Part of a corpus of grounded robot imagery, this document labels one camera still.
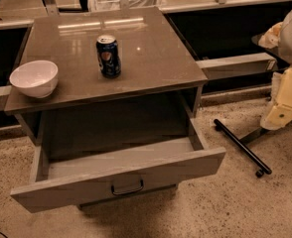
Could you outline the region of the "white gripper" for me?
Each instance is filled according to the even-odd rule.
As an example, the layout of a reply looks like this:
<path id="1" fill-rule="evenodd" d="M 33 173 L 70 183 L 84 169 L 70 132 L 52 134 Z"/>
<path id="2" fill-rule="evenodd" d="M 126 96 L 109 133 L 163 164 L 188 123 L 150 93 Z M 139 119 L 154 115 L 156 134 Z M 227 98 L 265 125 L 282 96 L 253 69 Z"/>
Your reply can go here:
<path id="1" fill-rule="evenodd" d="M 261 116 L 260 126 L 266 130 L 284 128 L 292 121 L 292 65 L 272 76 L 271 101 Z"/>

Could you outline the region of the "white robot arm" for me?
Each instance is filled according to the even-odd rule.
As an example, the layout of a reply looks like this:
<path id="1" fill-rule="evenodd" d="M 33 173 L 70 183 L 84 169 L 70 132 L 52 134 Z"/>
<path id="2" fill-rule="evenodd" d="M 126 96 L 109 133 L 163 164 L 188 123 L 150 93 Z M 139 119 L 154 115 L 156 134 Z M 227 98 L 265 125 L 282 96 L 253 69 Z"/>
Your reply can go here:
<path id="1" fill-rule="evenodd" d="M 273 73 L 271 100 L 260 120 L 262 128 L 278 130 L 292 121 L 292 10 L 257 43 L 266 49 L 276 48 L 278 56 L 290 64 L 282 74 Z"/>

